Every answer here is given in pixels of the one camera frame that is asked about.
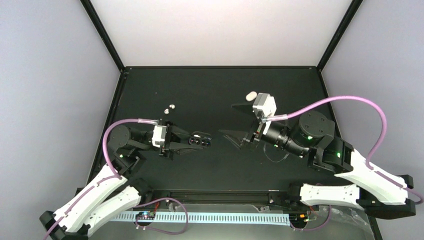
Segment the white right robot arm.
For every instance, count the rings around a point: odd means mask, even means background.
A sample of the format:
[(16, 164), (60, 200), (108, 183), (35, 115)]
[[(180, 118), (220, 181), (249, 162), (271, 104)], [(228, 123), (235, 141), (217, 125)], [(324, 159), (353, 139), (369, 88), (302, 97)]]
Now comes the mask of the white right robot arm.
[(222, 130), (237, 148), (273, 145), (288, 154), (307, 158), (307, 165), (349, 181), (348, 185), (292, 183), (285, 204), (293, 210), (301, 206), (333, 205), (363, 210), (367, 215), (393, 220), (416, 215), (416, 203), (409, 199), (413, 187), (409, 175), (392, 175), (366, 161), (354, 147), (335, 135), (334, 121), (310, 110), (290, 127), (278, 121), (254, 120), (249, 131)]

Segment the black earbud charging case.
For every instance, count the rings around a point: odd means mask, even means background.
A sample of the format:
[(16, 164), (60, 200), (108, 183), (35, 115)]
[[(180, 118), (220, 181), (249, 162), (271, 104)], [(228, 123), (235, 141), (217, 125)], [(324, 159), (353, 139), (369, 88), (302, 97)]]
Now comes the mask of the black earbud charging case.
[(196, 145), (201, 147), (210, 147), (211, 141), (212, 136), (209, 133), (201, 131), (192, 132), (188, 139), (188, 143), (190, 145)]

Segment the white earbud charging case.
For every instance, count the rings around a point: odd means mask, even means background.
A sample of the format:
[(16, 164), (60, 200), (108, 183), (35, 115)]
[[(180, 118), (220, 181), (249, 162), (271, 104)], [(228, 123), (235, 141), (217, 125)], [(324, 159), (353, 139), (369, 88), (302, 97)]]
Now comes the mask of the white earbud charging case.
[(258, 96), (258, 93), (256, 91), (251, 91), (245, 96), (245, 99), (246, 101), (251, 102), (255, 100), (257, 96)]

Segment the black frame post right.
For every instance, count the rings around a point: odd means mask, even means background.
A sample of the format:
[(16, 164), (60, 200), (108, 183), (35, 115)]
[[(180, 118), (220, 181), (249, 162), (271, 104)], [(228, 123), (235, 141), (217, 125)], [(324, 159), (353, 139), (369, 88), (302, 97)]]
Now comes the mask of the black frame post right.
[(355, 17), (357, 11), (359, 10), (361, 4), (363, 3), (363, 0), (352, 0), (343, 15), (340, 23), (338, 24), (329, 44), (327, 45), (321, 59), (319, 60), (316, 68), (318, 72), (322, 72), (330, 60), (333, 52), (336, 50), (336, 47), (338, 46), (339, 42), (341, 41), (344, 33), (348, 29), (351, 21)]

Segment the black frame post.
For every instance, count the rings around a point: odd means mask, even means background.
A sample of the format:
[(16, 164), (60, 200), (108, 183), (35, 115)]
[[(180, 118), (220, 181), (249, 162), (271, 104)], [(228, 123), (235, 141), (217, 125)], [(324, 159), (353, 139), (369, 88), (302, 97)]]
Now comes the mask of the black frame post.
[(87, 13), (88, 17), (90, 18), (93, 26), (95, 27), (98, 35), (100, 36), (100, 39), (102, 40), (104, 46), (106, 47), (109, 55), (111, 56), (113, 62), (115, 63), (117, 69), (120, 72), (123, 72), (125, 69), (125, 65), (123, 61), (121, 60), (111, 38), (109, 37), (106, 28), (104, 27), (100, 16), (98, 15), (93, 3), (91, 0), (80, 0), (83, 8), (85, 9), (85, 12)]
[(352, 0), (343, 15), (340, 23), (338, 24), (329, 44), (327, 45), (321, 59), (319, 60), (316, 68), (318, 72), (322, 72), (330, 60), (333, 52), (336, 50), (336, 47), (338, 46), (339, 42), (341, 41), (344, 33), (348, 29), (351, 21), (355, 17), (357, 11), (359, 10), (361, 4), (363, 3), (363, 0)]

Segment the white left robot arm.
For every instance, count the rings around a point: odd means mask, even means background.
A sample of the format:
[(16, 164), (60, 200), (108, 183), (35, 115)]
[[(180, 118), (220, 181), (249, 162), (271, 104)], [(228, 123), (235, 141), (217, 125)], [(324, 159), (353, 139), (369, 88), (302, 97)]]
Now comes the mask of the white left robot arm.
[(158, 206), (160, 199), (138, 172), (146, 162), (144, 151), (172, 159), (211, 146), (211, 136), (189, 132), (171, 121), (127, 118), (112, 123), (101, 143), (105, 164), (68, 203), (39, 218), (45, 238), (87, 240), (100, 227), (128, 209)]

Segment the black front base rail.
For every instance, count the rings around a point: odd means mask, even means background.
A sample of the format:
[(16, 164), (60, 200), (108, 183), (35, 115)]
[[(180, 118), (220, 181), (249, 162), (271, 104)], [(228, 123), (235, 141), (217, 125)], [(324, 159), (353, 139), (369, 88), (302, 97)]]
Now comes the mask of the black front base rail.
[(183, 204), (248, 204), (281, 205), (290, 202), (286, 191), (279, 190), (171, 190), (156, 189), (151, 192), (153, 199), (173, 198)]

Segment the black frame post left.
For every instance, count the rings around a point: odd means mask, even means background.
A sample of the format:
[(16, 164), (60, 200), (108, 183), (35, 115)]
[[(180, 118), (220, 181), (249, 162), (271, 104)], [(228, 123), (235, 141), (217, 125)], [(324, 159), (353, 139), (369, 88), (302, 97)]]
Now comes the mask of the black frame post left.
[(93, 26), (95, 27), (98, 35), (100, 36), (100, 39), (102, 40), (104, 46), (106, 47), (109, 55), (111, 56), (113, 62), (115, 63), (117, 69), (120, 72), (123, 72), (125, 69), (125, 65), (123, 61), (121, 60), (111, 38), (109, 37), (106, 28), (104, 27), (100, 16), (98, 15), (93, 3), (91, 0), (80, 0), (83, 8), (85, 9), (85, 12), (87, 13), (88, 17), (90, 18)]

